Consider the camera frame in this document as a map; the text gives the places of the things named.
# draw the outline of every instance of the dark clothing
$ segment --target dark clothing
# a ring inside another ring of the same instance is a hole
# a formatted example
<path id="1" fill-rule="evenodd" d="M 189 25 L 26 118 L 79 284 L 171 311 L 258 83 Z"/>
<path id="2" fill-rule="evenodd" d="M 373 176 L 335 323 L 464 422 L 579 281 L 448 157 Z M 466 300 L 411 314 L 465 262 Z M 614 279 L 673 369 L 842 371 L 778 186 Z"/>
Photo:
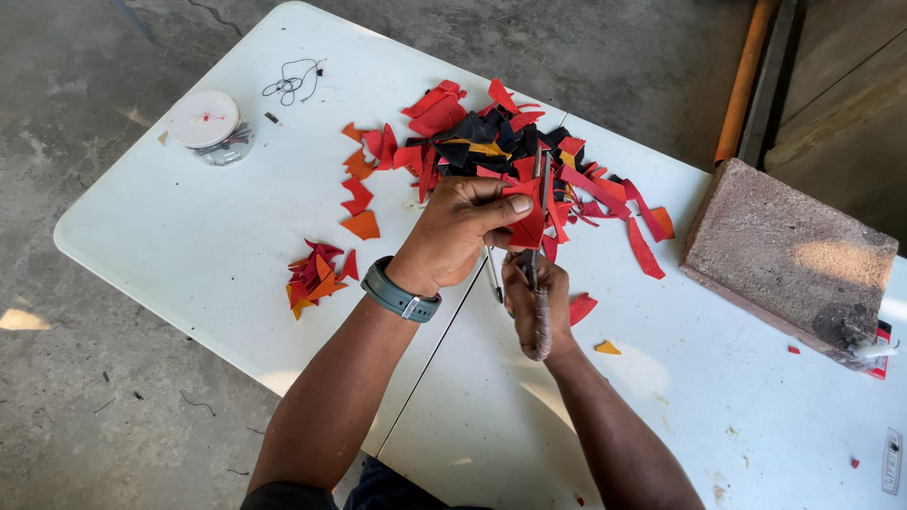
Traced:
<path id="1" fill-rule="evenodd" d="M 476 506 L 447 506 L 378 459 L 368 456 L 359 485 L 349 493 L 344 510 L 489 510 Z M 274 482 L 252 491 L 240 510 L 337 510 L 326 489 Z"/>

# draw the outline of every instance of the watch strap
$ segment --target watch strap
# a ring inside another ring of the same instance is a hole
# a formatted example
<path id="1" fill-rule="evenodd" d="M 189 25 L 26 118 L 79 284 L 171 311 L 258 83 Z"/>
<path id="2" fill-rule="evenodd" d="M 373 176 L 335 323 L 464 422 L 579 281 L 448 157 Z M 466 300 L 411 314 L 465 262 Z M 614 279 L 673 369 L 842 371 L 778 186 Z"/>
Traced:
<path id="1" fill-rule="evenodd" d="M 428 322 L 441 306 L 441 296 L 435 294 L 431 298 L 424 298 L 397 287 L 385 275 L 385 268 L 393 258 L 388 256 L 376 260 L 362 278 L 362 289 L 379 305 L 400 317 L 419 323 Z"/>

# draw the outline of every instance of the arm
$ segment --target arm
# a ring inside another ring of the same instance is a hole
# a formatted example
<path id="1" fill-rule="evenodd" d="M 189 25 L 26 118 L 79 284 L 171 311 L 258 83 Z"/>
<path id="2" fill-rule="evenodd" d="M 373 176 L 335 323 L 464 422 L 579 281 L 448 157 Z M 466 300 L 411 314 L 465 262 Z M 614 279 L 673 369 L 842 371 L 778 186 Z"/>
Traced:
<path id="1" fill-rule="evenodd" d="M 385 274 L 433 296 L 463 281 L 485 240 L 526 216 L 532 199 L 497 200 L 495 179 L 445 178 Z M 268 424 L 248 492 L 271 482 L 332 489 L 353 463 L 418 324 L 365 296 L 290 387 Z"/>
<path id="2" fill-rule="evenodd" d="M 531 338 L 534 296 L 516 263 L 502 271 L 507 304 L 516 318 L 517 333 Z M 540 257 L 539 282 L 548 287 L 553 338 L 544 363 L 561 390 L 602 502 L 608 508 L 703 508 L 677 459 L 573 339 L 567 273 Z"/>

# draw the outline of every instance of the fingernail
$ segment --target fingernail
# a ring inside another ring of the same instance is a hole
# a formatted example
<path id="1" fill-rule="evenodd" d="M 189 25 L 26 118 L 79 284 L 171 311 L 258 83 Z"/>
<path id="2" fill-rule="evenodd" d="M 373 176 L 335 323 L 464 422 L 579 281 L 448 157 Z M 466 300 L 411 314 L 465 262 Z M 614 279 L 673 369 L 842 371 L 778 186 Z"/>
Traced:
<path id="1" fill-rule="evenodd" d="M 532 209 L 532 199 L 528 195 L 513 195 L 511 197 L 511 205 L 513 210 L 519 212 L 526 212 L 529 209 Z"/>

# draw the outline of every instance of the pen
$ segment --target pen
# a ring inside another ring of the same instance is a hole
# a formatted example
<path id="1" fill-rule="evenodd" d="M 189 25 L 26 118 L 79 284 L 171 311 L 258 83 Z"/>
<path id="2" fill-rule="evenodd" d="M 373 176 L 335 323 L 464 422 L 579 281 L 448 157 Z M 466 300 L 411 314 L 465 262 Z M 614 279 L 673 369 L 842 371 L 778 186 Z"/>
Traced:
<path id="1" fill-rule="evenodd" d="M 486 246 L 485 248 L 488 250 L 488 262 L 492 270 L 492 284 L 494 286 L 494 294 L 498 297 L 498 302 L 504 304 L 504 292 L 501 289 L 501 281 L 498 280 L 498 266 L 494 262 L 494 256 L 492 255 L 494 248 L 492 248 L 491 246 Z"/>

